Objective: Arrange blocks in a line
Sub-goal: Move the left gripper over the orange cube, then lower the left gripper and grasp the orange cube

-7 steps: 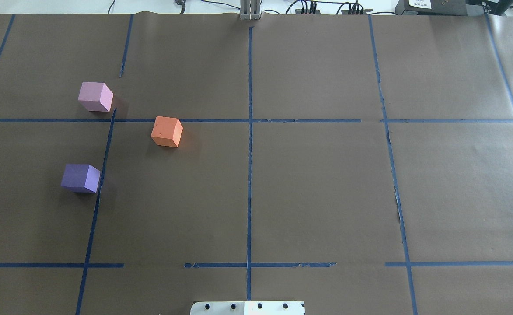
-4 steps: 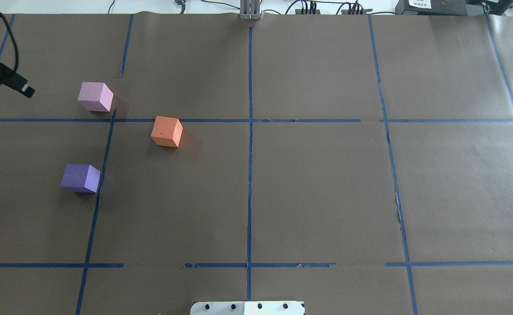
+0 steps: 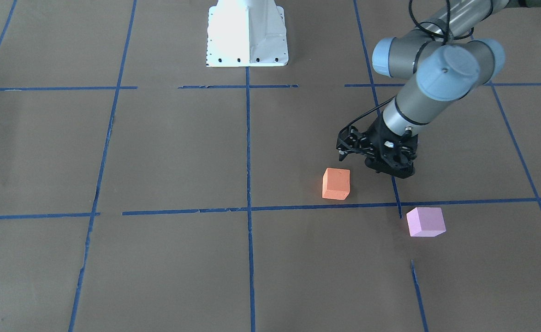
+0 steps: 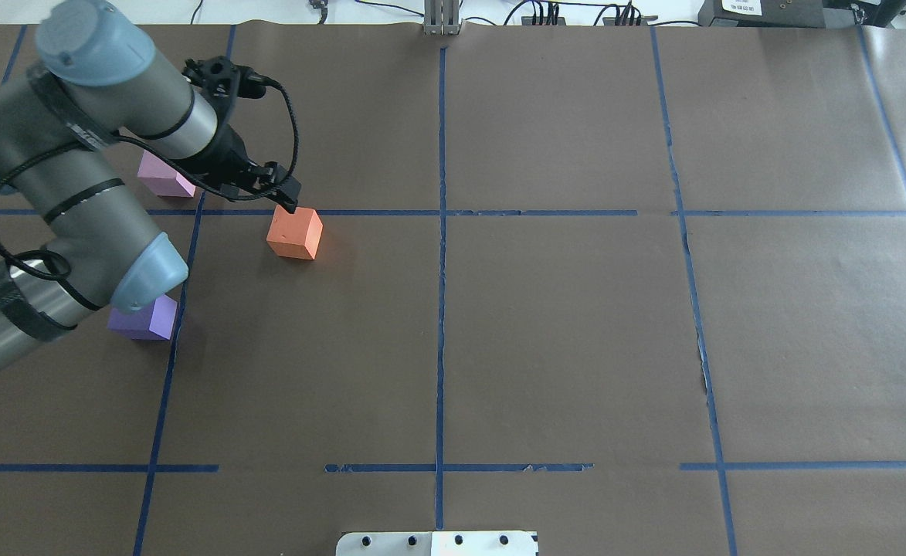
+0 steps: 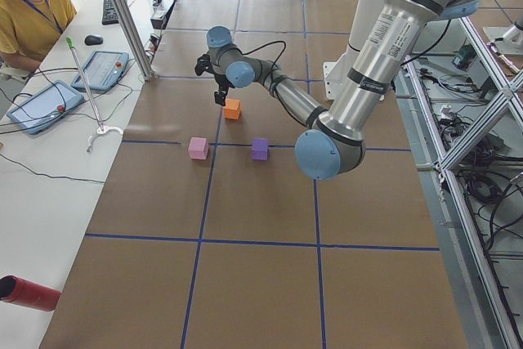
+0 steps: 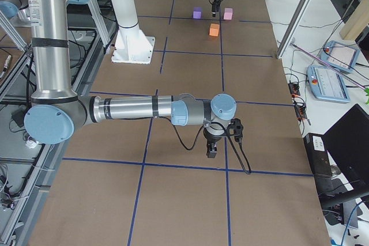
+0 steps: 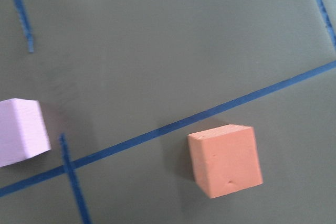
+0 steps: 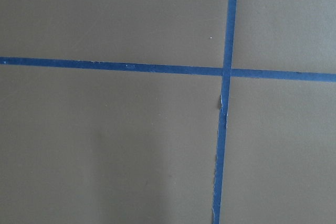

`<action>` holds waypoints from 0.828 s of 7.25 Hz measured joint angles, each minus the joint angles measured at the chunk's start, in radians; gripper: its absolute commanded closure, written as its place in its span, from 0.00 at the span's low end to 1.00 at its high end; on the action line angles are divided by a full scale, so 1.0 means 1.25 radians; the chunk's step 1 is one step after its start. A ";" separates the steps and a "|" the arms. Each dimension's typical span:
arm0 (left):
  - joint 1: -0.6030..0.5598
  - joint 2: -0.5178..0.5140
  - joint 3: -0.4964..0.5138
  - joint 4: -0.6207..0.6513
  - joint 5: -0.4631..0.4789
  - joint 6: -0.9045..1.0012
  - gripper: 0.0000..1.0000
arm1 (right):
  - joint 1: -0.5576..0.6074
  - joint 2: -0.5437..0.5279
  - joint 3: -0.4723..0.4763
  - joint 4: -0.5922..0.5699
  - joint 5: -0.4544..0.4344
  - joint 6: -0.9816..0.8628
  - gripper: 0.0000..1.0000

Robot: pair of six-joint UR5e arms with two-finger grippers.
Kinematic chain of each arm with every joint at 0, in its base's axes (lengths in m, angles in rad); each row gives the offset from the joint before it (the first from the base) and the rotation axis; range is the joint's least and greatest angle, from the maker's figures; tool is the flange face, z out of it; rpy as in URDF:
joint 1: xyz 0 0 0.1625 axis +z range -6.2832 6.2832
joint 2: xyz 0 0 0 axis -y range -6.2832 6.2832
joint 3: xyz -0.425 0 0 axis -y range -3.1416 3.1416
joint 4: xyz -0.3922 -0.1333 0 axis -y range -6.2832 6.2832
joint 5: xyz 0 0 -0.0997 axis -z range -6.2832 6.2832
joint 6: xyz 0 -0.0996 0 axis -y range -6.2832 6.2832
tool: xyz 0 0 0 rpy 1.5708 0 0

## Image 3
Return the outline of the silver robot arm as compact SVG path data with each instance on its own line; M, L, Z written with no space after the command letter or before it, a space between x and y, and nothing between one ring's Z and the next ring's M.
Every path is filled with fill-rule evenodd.
M418 135L452 103L492 80L505 65L496 40L469 38L475 26L508 8L541 8L541 0L447 0L405 36L384 38L372 53L376 73L406 80L361 135L365 166L400 179L415 173Z

